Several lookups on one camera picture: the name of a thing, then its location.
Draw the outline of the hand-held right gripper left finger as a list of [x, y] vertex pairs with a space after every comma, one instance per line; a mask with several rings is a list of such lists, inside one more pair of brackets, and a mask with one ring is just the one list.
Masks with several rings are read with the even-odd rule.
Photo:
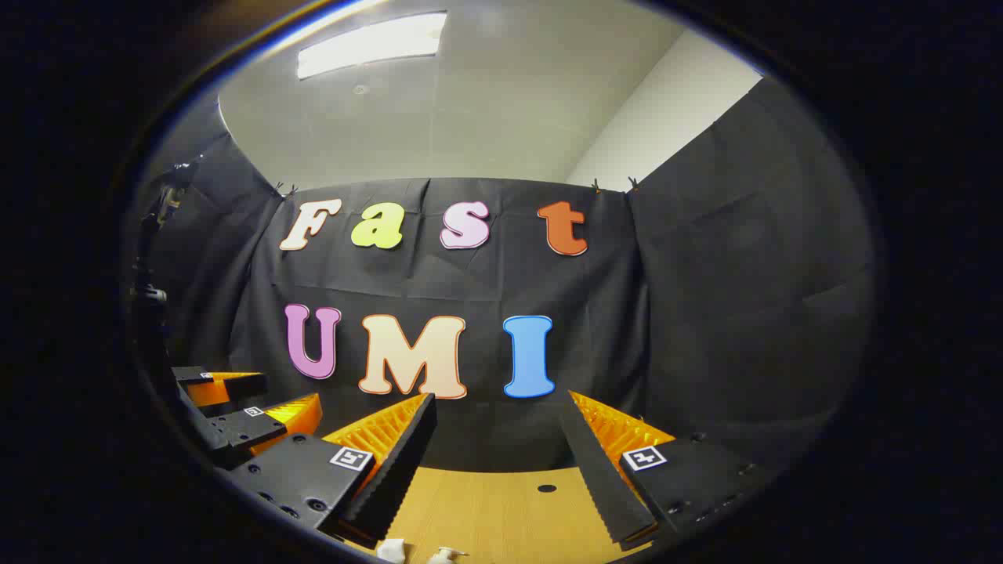
[[324, 438], [286, 433], [230, 478], [300, 527], [374, 548], [404, 503], [436, 424], [436, 397], [417, 394]]

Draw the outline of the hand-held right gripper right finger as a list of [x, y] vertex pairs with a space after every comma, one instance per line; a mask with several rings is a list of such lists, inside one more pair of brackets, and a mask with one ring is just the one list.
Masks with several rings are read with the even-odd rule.
[[773, 478], [767, 465], [702, 433], [677, 438], [574, 390], [559, 421], [599, 517], [623, 549], [687, 541]]

